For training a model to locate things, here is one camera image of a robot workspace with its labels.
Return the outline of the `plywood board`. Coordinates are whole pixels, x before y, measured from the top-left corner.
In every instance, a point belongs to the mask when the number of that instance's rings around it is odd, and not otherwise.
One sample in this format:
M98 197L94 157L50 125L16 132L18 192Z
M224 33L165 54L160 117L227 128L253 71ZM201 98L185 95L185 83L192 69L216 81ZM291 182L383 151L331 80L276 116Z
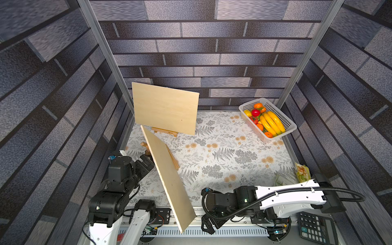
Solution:
M188 197L183 182L175 169L166 144L144 126L141 126L141 130L154 159L179 231L184 233L184 231L196 218L195 210Z
M195 135L198 92L133 82L132 95L137 124Z

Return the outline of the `white plastic basket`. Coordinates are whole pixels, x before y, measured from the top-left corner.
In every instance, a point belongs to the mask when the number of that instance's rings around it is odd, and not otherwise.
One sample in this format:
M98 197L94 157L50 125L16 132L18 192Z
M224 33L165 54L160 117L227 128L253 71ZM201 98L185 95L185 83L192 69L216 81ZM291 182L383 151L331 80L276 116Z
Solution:
M297 125L265 98L239 106L242 119L264 143L280 140L297 130Z

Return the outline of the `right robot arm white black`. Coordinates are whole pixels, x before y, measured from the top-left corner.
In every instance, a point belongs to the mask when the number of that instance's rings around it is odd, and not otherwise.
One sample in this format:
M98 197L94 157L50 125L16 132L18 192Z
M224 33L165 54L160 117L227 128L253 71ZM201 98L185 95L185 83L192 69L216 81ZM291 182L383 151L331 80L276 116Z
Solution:
M322 174L293 185L240 186L231 193L205 188L201 192L205 214L201 229L214 234L217 229L235 217L247 217L252 224L287 225L291 216L309 210L321 213L346 211L329 180Z

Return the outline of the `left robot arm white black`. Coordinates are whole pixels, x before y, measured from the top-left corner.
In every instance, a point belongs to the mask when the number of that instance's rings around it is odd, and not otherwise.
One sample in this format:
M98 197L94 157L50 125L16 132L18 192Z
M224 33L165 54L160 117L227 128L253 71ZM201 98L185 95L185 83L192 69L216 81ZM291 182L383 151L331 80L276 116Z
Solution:
M86 224L88 233L84 233L91 245L115 245L122 224L126 207L134 197L131 192L140 190L141 180L151 172L155 163L151 155L142 154L134 161L124 151L116 151L108 157L108 178L103 188L89 202ZM156 215L153 200L139 200L134 209L130 225L121 244L136 245L143 235L145 227Z

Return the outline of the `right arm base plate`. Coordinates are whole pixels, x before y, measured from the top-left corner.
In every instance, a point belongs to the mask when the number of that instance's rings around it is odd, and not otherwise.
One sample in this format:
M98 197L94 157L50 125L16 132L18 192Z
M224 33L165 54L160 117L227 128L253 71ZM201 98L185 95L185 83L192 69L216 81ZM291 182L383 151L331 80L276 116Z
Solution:
M268 212L266 210L261 212L256 212L255 215L251 217L252 224L274 224L282 225L289 224L289 218L278 217L274 212Z

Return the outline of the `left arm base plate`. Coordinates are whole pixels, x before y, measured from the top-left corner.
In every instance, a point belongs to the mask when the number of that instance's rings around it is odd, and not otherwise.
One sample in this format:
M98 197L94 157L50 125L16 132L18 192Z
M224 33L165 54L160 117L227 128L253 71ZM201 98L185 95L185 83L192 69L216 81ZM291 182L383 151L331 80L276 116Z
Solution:
M155 217L151 225L168 225L171 217L170 208L156 208Z

